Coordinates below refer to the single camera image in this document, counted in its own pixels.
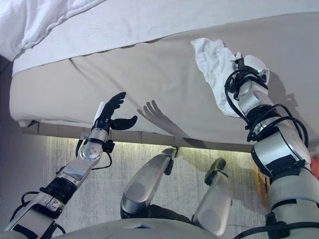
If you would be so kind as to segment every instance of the robot leg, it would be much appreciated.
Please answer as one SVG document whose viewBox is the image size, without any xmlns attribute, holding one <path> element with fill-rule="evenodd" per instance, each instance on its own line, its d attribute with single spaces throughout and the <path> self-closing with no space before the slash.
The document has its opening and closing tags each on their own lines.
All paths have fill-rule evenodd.
<svg viewBox="0 0 319 239">
<path fill-rule="evenodd" d="M 199 204 L 192 223 L 215 235 L 222 235 L 227 226 L 232 204 L 232 188 L 228 176 L 222 171 L 226 162 L 217 159 L 205 176 L 205 183 L 210 185 Z"/>
<path fill-rule="evenodd" d="M 136 215 L 146 217 L 146 209 L 159 187 L 160 180 L 165 173 L 169 175 L 173 159 L 176 154 L 175 148 L 167 148 L 161 154 L 147 162 L 132 178 L 126 186 L 121 200 L 121 217 Z"/>
</svg>

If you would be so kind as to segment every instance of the white towel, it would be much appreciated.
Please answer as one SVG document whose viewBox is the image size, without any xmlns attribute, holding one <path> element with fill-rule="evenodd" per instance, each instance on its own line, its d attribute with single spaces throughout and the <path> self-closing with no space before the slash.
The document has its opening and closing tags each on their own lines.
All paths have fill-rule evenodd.
<svg viewBox="0 0 319 239">
<path fill-rule="evenodd" d="M 213 90 L 217 106 L 224 115 L 239 117 L 227 102 L 224 86 L 230 74 L 238 70 L 235 60 L 241 57 L 241 53 L 233 54 L 221 40 L 211 41 L 206 38 L 199 38 L 191 43 L 195 48 L 197 66 Z M 245 65 L 252 66 L 257 70 L 267 69 L 259 58 L 252 55 L 245 56 L 244 62 Z M 266 84 L 268 84 L 269 74 L 266 76 Z M 232 97 L 230 99 L 238 108 L 237 101 Z"/>
</svg>

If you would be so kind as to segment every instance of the bed sheet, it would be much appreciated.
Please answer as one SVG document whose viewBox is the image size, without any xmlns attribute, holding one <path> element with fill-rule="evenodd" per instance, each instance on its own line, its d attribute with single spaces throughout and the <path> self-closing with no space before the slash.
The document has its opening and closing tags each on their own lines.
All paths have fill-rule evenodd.
<svg viewBox="0 0 319 239">
<path fill-rule="evenodd" d="M 316 147 L 318 22 L 319 13 L 277 16 L 35 67 L 14 75 L 10 112 L 16 120 L 90 127 L 100 101 L 126 91 L 126 100 L 114 117 L 137 115 L 131 130 L 247 143 L 243 120 L 223 115 L 196 66 L 190 41 L 206 37 L 222 39 L 230 50 L 262 59 L 272 71 L 270 98 L 286 105 L 306 124 Z"/>
</svg>

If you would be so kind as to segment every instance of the floor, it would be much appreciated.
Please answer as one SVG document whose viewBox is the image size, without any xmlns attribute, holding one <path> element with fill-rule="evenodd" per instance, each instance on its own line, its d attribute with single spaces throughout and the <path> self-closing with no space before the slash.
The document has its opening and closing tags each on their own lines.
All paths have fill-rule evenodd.
<svg viewBox="0 0 319 239">
<path fill-rule="evenodd" d="M 8 109 L 11 69 L 1 73 L 0 114 L 0 230 L 26 191 L 37 191 L 53 179 L 55 172 L 74 157 L 75 139 L 22 134 Z M 58 222 L 69 231 L 120 218 L 120 200 L 135 172 L 165 146 L 117 143 L 109 169 L 91 173 L 75 193 Z M 251 227 L 264 225 L 265 208 L 255 192 L 250 154 L 207 149 L 181 148 L 170 176 L 164 176 L 153 203 L 191 217 L 208 186 L 205 172 L 218 157 L 233 184 L 234 201 L 228 228 L 230 239 Z M 108 163 L 107 158 L 101 162 Z"/>
</svg>

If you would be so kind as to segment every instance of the white bedsheet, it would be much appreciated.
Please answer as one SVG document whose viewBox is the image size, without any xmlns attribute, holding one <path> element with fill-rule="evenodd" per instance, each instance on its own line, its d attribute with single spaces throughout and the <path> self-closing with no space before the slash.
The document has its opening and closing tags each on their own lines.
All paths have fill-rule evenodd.
<svg viewBox="0 0 319 239">
<path fill-rule="evenodd" d="M 38 45 L 15 60 L 13 74 L 178 32 L 318 11 L 318 0 L 108 0 L 56 26 Z"/>
</svg>

